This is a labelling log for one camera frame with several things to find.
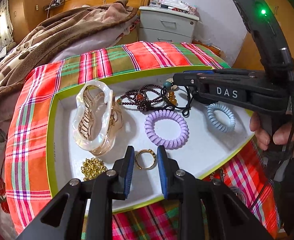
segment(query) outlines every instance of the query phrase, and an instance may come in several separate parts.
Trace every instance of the drawer handle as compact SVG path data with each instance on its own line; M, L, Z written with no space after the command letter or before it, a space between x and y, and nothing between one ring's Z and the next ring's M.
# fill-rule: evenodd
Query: drawer handle
M170 41L172 42L172 40L166 40L166 39L161 39L161 38L157 38L159 41Z
M167 21L163 21L163 20L160 20L160 21L161 21L161 23L172 23L172 24L175 24L176 25L175 22L167 22Z

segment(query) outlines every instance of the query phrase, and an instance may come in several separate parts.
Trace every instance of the red flower print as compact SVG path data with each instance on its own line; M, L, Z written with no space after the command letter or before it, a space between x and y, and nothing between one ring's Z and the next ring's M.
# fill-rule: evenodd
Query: red flower print
M3 202L0 203L1 205L1 209L5 212L5 213L10 213L9 211L9 206L8 206L8 203L7 203L7 198L4 199Z
M3 196L5 194L6 194L5 183L3 181L3 178L0 176L0 196Z

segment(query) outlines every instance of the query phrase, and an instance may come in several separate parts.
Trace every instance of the gold ring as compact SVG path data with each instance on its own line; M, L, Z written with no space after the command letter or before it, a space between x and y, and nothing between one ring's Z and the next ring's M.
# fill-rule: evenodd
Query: gold ring
M153 163L152 163L151 166L146 167L146 168L143 168L143 167L141 167L141 166L139 165L139 163L138 163L138 161L137 161L137 158L138 158L138 156L139 156L140 154L142 154L142 153L150 153L150 154L152 155L152 157L154 158L154 161L153 161ZM152 149L149 149L149 150L146 150L146 149L145 149L145 150L141 150L141 151L139 151L139 152L136 154L136 157L135 157L135 163L136 163L136 165L137 165L138 168L140 168L140 169L144 169L144 170L148 170L148 169L152 168L152 167L154 166L154 164L156 163L156 154L154 153L154 151L153 151Z

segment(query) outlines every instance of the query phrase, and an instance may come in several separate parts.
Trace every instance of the turquoise bead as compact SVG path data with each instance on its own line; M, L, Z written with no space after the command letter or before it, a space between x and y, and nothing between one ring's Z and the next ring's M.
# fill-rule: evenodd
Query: turquoise bead
M163 86L167 89L167 90L170 90L171 89L171 82L169 82L169 81L165 81L164 83L163 83Z

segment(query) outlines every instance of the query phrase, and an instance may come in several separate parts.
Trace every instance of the white nightstand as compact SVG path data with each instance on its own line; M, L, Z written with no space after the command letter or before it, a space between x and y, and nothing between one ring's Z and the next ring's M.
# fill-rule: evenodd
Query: white nightstand
M141 6L140 41L189 42L199 18L192 14L169 9Z

